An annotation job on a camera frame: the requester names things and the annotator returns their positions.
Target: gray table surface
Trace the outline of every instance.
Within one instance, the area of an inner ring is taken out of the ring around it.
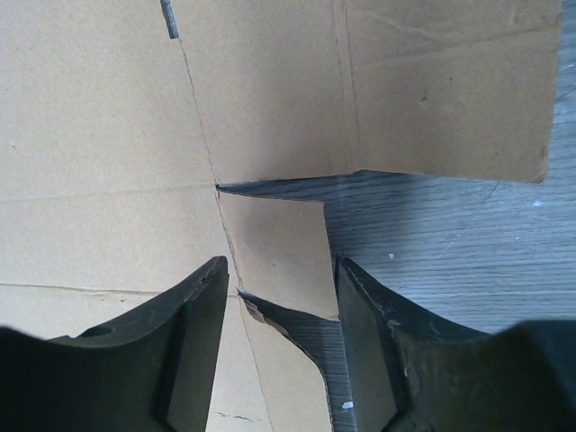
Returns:
[[[333,253],[445,318],[483,331],[576,317],[576,0],[564,1],[543,184],[363,172],[234,186],[326,203]]]

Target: cardboard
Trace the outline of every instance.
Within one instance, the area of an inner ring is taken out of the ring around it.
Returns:
[[[171,8],[177,40],[158,2],[0,4],[0,322],[74,336],[224,255],[209,430],[330,430],[318,368],[237,296],[338,315],[322,205],[214,186],[541,180],[560,1]]]

